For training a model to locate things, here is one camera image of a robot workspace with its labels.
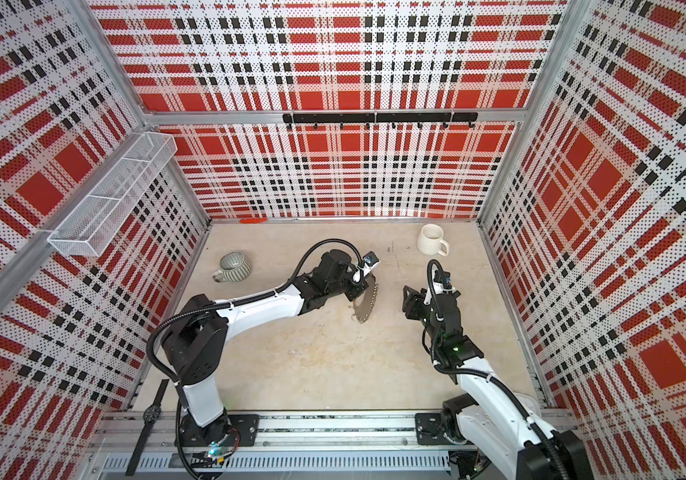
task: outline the pegboard wall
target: pegboard wall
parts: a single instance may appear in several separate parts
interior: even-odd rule
[[[148,110],[514,108],[566,0],[88,0]]]
[[[513,122],[164,127],[213,218],[475,217]]]
[[[604,478],[686,478],[686,2],[592,4],[488,223]]]
[[[0,2],[0,269],[135,122],[62,2]]]
[[[70,478],[132,395],[202,227],[162,172],[99,258],[54,254],[0,316],[0,478]]]

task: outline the ribbed ceramic mug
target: ribbed ceramic mug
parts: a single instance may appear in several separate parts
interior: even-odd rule
[[[231,252],[220,259],[220,269],[212,274],[215,282],[241,282],[252,272],[252,265],[242,252]]]

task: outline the mug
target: mug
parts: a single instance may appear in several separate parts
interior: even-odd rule
[[[231,252],[220,259],[220,269],[212,274],[215,282],[241,282],[252,272],[252,265],[242,252]]]
[[[417,236],[417,249],[425,255],[444,255],[450,254],[450,245],[444,240],[444,230],[441,226],[428,224],[420,229],[420,235]]]

